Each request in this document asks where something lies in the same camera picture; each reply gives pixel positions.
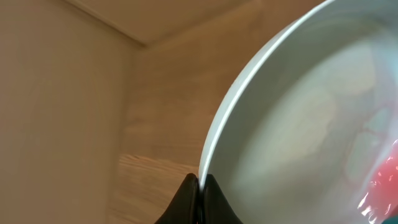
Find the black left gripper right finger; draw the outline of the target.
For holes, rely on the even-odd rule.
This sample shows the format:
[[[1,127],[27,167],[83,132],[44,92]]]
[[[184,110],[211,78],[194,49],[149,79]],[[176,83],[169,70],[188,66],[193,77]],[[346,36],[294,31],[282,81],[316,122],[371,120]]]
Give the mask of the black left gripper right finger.
[[[207,175],[201,196],[202,223],[243,224],[229,205],[213,175]]]

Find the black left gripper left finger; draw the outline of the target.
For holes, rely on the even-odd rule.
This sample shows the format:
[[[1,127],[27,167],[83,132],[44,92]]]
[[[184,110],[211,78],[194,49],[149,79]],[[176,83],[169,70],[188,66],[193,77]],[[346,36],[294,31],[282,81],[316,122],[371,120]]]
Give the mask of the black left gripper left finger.
[[[189,173],[155,224],[196,224],[197,197],[198,179],[195,174]]]

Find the light blue plate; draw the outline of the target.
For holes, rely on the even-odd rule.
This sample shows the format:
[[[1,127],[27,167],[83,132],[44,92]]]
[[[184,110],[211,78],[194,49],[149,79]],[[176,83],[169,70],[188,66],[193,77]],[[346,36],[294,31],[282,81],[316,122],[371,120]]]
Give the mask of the light blue plate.
[[[253,56],[215,114],[215,177],[243,223],[368,223],[358,205],[397,141],[397,0],[327,0]]]

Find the green and orange sponge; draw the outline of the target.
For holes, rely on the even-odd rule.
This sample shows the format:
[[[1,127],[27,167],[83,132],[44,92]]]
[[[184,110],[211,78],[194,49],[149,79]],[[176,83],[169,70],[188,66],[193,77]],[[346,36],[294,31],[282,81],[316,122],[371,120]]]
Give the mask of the green and orange sponge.
[[[370,224],[397,223],[397,141],[371,177],[358,210]]]

